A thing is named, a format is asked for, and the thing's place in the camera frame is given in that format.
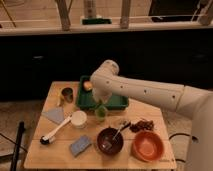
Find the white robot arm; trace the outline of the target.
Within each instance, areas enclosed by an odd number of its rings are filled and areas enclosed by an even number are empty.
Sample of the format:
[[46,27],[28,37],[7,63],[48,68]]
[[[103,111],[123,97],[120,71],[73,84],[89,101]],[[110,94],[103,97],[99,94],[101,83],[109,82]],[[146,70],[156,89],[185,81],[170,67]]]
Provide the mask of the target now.
[[213,91],[182,84],[137,80],[118,75],[105,60],[90,76],[93,98],[106,103],[112,94],[173,111],[192,120],[185,171],[213,171]]

